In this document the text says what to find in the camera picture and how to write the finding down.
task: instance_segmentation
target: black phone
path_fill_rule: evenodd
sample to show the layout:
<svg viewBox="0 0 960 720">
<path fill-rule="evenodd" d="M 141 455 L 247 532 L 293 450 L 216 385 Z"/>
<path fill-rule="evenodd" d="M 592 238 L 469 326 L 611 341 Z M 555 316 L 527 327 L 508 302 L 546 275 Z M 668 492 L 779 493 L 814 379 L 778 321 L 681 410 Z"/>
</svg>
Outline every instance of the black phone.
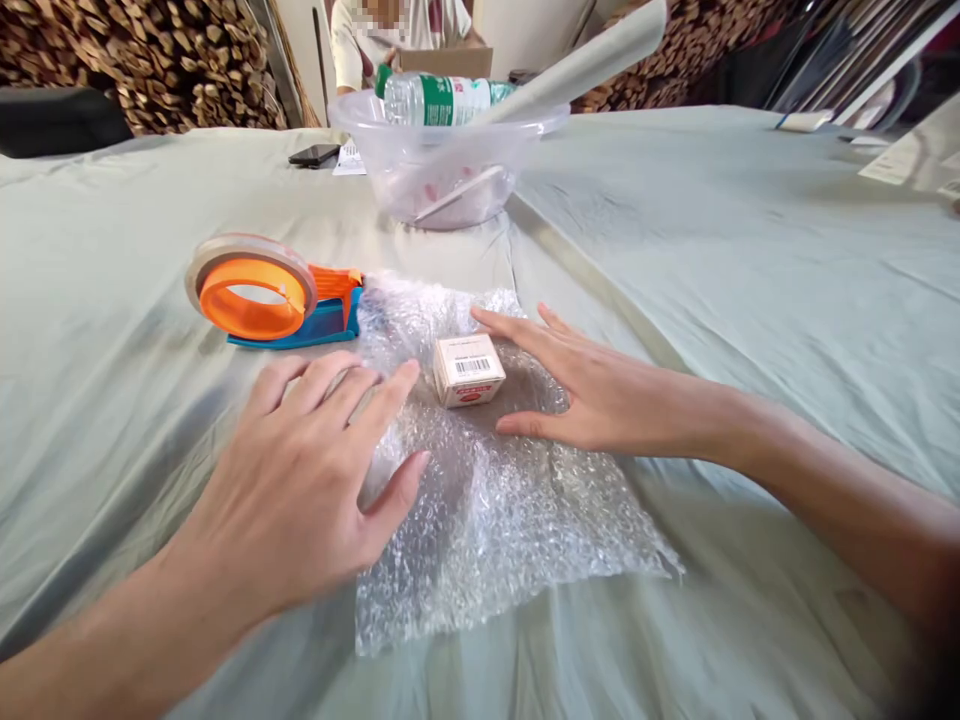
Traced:
<svg viewBox="0 0 960 720">
<path fill-rule="evenodd" d="M 291 165 L 297 167 L 318 168 L 324 160 L 333 157 L 338 152 L 340 152 L 339 145 L 314 145 L 306 150 L 301 150 L 296 155 L 291 155 L 288 160 Z"/>
</svg>

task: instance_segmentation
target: tape dispenser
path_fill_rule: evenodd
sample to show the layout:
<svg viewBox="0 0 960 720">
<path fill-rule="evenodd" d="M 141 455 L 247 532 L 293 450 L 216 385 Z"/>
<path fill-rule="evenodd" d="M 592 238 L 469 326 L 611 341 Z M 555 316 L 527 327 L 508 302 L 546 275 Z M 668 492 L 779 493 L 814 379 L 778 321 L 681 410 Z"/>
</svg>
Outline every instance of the tape dispenser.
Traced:
<svg viewBox="0 0 960 720">
<path fill-rule="evenodd" d="M 359 270 L 311 265 L 259 235 L 230 233 L 201 243 L 187 269 L 186 289 L 197 311 L 234 345 L 289 350 L 353 340 L 360 333 Z M 261 294 L 269 299 L 264 302 Z"/>
</svg>

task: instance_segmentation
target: small white box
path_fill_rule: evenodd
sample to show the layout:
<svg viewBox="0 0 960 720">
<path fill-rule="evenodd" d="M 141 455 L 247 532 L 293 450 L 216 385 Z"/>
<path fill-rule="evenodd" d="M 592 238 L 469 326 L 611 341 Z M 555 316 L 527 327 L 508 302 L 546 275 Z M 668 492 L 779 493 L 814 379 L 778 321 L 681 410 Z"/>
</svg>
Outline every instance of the small white box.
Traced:
<svg viewBox="0 0 960 720">
<path fill-rule="evenodd" d="M 489 335 L 437 340 L 433 377 L 446 408 L 490 402 L 506 380 Z"/>
</svg>

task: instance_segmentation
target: gray tablecloth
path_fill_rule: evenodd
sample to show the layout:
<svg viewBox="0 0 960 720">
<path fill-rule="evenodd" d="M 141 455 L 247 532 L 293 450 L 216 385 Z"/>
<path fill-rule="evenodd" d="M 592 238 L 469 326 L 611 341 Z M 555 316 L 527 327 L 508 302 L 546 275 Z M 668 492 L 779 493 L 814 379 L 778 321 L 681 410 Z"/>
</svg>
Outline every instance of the gray tablecloth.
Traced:
<svg viewBox="0 0 960 720">
<path fill-rule="evenodd" d="M 225 231 L 313 262 L 515 288 L 590 336 L 762 393 L 918 483 L 960 490 L 960 223 L 858 179 L 829 132 L 700 108 L 574 118 L 508 212 L 398 226 L 368 180 L 295 171 L 326 131 L 194 131 L 0 158 L 0 657 L 182 521 L 258 369 L 188 304 Z M 314 349 L 310 354 L 319 353 Z M 871 717 L 914 640 L 744 478 L 638 461 L 682 582 L 616 577 L 486 625 L 353 653 L 353 588 L 276 619 L 176 718 Z"/>
</svg>

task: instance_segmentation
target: hand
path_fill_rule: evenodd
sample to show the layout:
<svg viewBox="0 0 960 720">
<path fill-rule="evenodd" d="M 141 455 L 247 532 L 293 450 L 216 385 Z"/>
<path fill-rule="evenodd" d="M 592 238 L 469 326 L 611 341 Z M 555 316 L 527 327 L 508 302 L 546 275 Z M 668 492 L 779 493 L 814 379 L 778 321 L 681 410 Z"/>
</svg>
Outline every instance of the hand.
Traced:
<svg viewBox="0 0 960 720">
<path fill-rule="evenodd" d="M 395 73 L 403 72 L 403 68 L 400 67 L 400 60 L 397 57 L 398 54 L 397 48 L 390 48 L 387 50 L 387 54 L 383 56 L 383 64 L 388 65 Z"/>
<path fill-rule="evenodd" d="M 254 601 L 258 621 L 373 565 L 416 500 L 426 452 L 406 459 L 366 513 L 357 508 L 374 448 L 420 374 L 415 360 L 401 365 L 347 427 L 380 381 L 360 363 L 352 353 L 334 352 L 264 368 L 233 441 L 164 551 L 171 559 L 211 559 L 208 565 L 238 596 Z"/>
<path fill-rule="evenodd" d="M 533 355 L 567 391 L 560 415 L 505 415 L 497 432 L 585 450 L 722 462 L 754 399 L 724 385 L 648 365 L 572 330 L 541 303 L 547 327 L 480 308 L 473 317 Z"/>
</svg>

